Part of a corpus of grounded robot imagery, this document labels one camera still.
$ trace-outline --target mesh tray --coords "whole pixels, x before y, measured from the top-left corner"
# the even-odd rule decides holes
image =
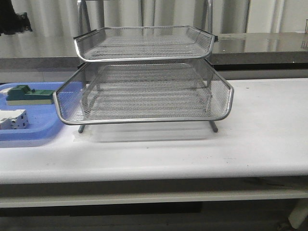
[[[215,36],[191,26],[107,27],[75,38],[85,62],[189,59],[208,56]]]
[[[70,125],[220,120],[232,97],[203,59],[85,64],[54,93]]]

